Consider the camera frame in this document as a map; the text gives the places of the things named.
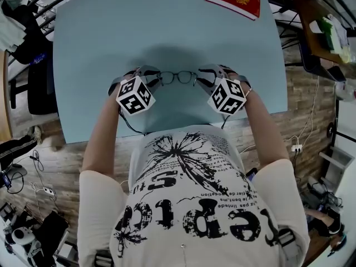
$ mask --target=black pants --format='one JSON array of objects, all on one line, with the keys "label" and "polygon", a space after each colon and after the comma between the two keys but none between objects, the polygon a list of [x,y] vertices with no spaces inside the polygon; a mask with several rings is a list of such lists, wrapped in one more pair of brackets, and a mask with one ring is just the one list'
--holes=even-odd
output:
[{"label": "black pants", "polygon": [[33,137],[24,136],[19,140],[9,140],[0,144],[0,165],[1,170],[5,170],[13,159],[20,157],[31,151],[37,145]]}]

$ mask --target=wooden floor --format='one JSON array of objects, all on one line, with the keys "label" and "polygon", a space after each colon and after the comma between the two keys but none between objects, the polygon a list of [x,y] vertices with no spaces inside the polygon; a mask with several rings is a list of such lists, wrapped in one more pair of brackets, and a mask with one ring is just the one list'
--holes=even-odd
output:
[{"label": "wooden floor", "polygon": [[[297,46],[285,51],[284,54],[285,61],[300,61]],[[306,73],[302,67],[286,67],[286,79],[288,85],[288,111],[273,114],[273,119],[280,128],[283,138],[289,139],[293,135],[299,136],[309,118],[317,77]],[[296,176],[301,178],[301,181],[297,180],[300,186],[305,184],[309,175],[317,178],[321,173],[322,159],[318,156],[318,153],[330,143],[330,139],[327,139],[326,131],[328,124],[334,120],[334,83],[323,78],[320,78],[319,81],[320,85],[315,99],[313,114],[313,132],[296,161]],[[311,129],[312,124],[309,122],[300,137],[301,144],[310,134]],[[79,206],[78,180],[86,142],[66,145],[60,121],[44,124],[42,130],[45,139],[43,144],[36,147],[44,166],[44,171],[40,172],[40,174],[44,184],[54,189],[57,195],[56,205],[65,214],[65,218],[70,224],[71,239],[76,240]],[[247,119],[230,121],[225,125],[225,130],[239,151],[254,144]],[[140,138],[141,136],[135,136],[116,140],[115,178],[117,181],[127,179],[130,155]],[[290,151],[292,143],[295,144],[296,140],[292,139],[285,143]],[[247,150],[241,157],[246,171],[253,167],[259,167],[257,153],[254,148]],[[10,202],[18,209],[23,209],[26,206],[35,217],[43,219],[56,207],[52,200],[43,191],[40,191],[37,193],[38,209],[35,192],[29,185],[29,182],[32,182],[37,187],[41,187],[33,161],[25,158],[21,160],[20,164],[28,171],[28,175],[24,178],[25,186],[23,191],[17,195],[10,195],[6,193],[5,189],[1,189],[0,199]],[[21,181],[15,181],[13,185],[14,191],[19,189],[21,184]]]}]

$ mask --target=person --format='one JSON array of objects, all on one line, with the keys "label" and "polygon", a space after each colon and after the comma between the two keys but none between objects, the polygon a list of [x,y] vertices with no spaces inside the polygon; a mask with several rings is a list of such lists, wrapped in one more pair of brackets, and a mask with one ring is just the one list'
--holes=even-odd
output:
[{"label": "person", "polygon": [[1,171],[6,170],[15,158],[18,158],[42,143],[42,132],[40,127],[31,127],[27,135],[19,140],[9,140],[0,144]]},{"label": "person", "polygon": [[262,167],[252,183],[228,135],[194,125],[141,139],[127,196],[113,173],[119,89],[104,104],[83,158],[80,266],[92,266],[102,249],[110,249],[115,266],[302,265],[310,239],[293,166],[256,92],[245,104]]},{"label": "person", "polygon": [[345,246],[347,237],[344,233],[345,226],[341,223],[339,213],[327,208],[322,211],[305,209],[305,214],[314,217],[308,224],[309,230],[316,229],[320,236],[330,238],[332,250],[328,257]]}]

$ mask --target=power outlet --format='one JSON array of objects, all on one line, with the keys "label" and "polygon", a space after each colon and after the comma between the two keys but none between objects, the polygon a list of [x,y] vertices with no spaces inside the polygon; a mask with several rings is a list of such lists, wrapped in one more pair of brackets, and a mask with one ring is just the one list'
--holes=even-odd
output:
[{"label": "power outlet", "polygon": [[302,145],[292,145],[291,146],[291,151],[292,152],[299,152],[299,153],[301,153],[301,148],[302,148],[303,146]]},{"label": "power outlet", "polygon": [[55,195],[55,192],[53,192],[53,190],[52,190],[51,188],[44,187],[43,189],[44,189],[44,191],[45,191],[47,194],[49,194],[49,195],[51,195],[51,196],[54,196],[54,195]]}]

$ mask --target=white cloth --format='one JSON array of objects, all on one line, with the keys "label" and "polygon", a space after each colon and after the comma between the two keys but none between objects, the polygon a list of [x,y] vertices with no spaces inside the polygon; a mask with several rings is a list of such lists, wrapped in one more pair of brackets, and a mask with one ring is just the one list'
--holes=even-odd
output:
[{"label": "white cloth", "polygon": [[131,156],[128,197],[113,179],[80,175],[78,251],[92,266],[110,247],[115,266],[287,266],[278,229],[290,228],[301,266],[308,228],[289,160],[253,184],[223,130],[191,126],[144,137]]},{"label": "white cloth", "polygon": [[14,52],[24,41],[25,26],[7,17],[0,7],[0,50]]}]

